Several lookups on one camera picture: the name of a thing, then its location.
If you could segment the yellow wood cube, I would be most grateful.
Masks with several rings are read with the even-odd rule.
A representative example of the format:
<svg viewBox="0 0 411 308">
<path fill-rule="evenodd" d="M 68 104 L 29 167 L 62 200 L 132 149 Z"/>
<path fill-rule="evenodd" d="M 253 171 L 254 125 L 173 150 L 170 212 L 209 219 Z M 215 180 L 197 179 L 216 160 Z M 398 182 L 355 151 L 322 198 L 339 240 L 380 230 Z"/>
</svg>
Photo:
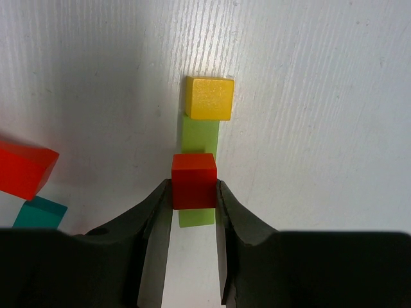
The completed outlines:
<svg viewBox="0 0 411 308">
<path fill-rule="evenodd" d="M 227 78 L 187 76 L 186 115 L 193 120 L 229 121 L 234 84 Z"/>
</svg>

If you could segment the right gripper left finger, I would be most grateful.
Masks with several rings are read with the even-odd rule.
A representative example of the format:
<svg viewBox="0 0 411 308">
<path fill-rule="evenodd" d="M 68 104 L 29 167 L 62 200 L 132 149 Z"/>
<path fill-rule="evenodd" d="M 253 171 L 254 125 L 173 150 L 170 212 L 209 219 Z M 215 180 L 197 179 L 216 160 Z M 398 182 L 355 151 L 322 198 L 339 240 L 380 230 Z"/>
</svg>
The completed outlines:
<svg viewBox="0 0 411 308">
<path fill-rule="evenodd" d="M 160 307 L 171 182 L 86 234 L 1 229 L 2 307 Z"/>
</svg>

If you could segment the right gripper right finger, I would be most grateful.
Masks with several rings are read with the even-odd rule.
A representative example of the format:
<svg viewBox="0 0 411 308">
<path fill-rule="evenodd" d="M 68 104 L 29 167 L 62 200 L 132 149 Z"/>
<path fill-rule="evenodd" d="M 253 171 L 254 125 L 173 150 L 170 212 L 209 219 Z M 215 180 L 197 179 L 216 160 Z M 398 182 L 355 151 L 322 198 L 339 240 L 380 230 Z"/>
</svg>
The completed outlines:
<svg viewBox="0 0 411 308">
<path fill-rule="evenodd" d="M 224 306 L 410 306 L 406 233 L 279 231 L 218 181 L 216 240 Z"/>
</svg>

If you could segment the long green wood block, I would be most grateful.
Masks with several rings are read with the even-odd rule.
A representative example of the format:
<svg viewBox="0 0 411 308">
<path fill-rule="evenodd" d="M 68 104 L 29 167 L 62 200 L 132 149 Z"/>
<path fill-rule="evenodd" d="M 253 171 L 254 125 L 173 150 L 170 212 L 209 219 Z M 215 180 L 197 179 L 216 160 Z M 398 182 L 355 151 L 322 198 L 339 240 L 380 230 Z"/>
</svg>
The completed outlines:
<svg viewBox="0 0 411 308">
<path fill-rule="evenodd" d="M 219 121 L 193 120 L 182 116 L 182 153 L 212 153 L 216 158 Z M 194 209 L 179 211 L 179 227 L 200 227 L 213 225 L 215 209 Z"/>
</svg>

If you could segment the teal long wood block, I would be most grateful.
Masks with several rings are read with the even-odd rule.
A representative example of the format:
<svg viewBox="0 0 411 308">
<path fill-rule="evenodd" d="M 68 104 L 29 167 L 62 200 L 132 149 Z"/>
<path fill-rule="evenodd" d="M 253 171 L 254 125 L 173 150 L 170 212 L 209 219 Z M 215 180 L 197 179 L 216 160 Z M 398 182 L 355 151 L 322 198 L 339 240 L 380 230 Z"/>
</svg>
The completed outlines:
<svg viewBox="0 0 411 308">
<path fill-rule="evenodd" d="M 57 229 L 66 212 L 66 206 L 36 196 L 24 202 L 13 227 Z"/>
</svg>

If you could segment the small red wood cube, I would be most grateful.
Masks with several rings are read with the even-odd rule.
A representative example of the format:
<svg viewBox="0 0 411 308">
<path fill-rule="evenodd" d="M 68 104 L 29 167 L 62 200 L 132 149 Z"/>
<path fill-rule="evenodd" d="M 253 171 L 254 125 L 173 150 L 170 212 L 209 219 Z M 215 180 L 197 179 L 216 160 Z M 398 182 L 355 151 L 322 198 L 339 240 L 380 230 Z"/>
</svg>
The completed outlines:
<svg viewBox="0 0 411 308">
<path fill-rule="evenodd" d="M 212 209 L 216 206 L 217 167 L 211 153 L 173 156 L 171 186 L 175 210 Z"/>
</svg>

